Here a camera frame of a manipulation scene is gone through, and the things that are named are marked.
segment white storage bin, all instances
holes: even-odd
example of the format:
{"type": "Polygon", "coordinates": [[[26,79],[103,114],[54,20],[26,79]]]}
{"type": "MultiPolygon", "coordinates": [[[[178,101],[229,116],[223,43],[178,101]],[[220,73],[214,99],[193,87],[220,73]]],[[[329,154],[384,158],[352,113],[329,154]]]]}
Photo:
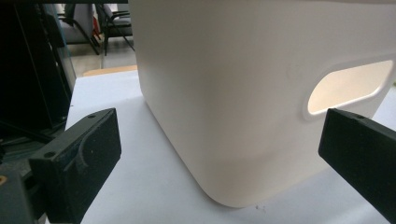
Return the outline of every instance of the white storage bin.
{"type": "Polygon", "coordinates": [[[130,1],[142,92],[211,198],[247,206],[328,167],[326,108],[371,117],[396,78],[389,2],[130,1]]]}

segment floor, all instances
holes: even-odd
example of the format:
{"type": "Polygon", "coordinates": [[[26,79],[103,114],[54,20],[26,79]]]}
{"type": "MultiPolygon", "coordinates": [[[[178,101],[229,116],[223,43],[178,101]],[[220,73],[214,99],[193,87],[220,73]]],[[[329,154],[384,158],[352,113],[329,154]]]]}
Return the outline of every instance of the floor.
{"type": "Polygon", "coordinates": [[[122,37],[109,38],[106,56],[103,45],[100,55],[96,55],[88,44],[69,45],[68,48],[76,77],[94,69],[136,65],[136,55],[122,37]]]}

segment white table surface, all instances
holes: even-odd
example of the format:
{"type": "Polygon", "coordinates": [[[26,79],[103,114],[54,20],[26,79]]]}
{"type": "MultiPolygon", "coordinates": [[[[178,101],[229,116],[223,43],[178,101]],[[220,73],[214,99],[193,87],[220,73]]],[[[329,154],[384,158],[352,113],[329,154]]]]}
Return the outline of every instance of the white table surface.
{"type": "MultiPolygon", "coordinates": [[[[78,78],[67,127],[110,107],[117,108],[122,154],[82,223],[388,223],[331,168],[247,208],[218,204],[150,113],[136,71],[78,78]]],[[[396,129],[388,119],[395,114],[396,93],[375,119],[396,129]]]]}

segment black chair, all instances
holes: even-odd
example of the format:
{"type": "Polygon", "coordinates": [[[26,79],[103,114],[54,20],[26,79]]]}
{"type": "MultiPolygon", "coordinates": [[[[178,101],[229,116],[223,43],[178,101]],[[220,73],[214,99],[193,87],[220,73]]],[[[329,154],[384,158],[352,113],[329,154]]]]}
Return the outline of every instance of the black chair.
{"type": "Polygon", "coordinates": [[[59,17],[66,44],[90,44],[97,55],[99,43],[92,36],[93,11],[92,4],[76,4],[73,18],[59,17]]]}
{"type": "Polygon", "coordinates": [[[97,4],[96,11],[105,34],[105,56],[107,55],[107,45],[110,37],[122,36],[129,47],[134,50],[134,46],[126,38],[126,36],[133,35],[130,13],[128,11],[112,12],[107,4],[97,4]]]}

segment handle cutout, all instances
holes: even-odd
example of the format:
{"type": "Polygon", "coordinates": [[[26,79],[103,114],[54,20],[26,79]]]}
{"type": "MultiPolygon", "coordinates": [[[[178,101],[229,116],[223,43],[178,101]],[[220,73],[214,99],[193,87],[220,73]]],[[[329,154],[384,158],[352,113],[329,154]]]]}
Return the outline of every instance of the handle cutout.
{"type": "Polygon", "coordinates": [[[316,115],[376,94],[392,68],[393,61],[384,61],[331,72],[312,91],[308,112],[316,115]]]}

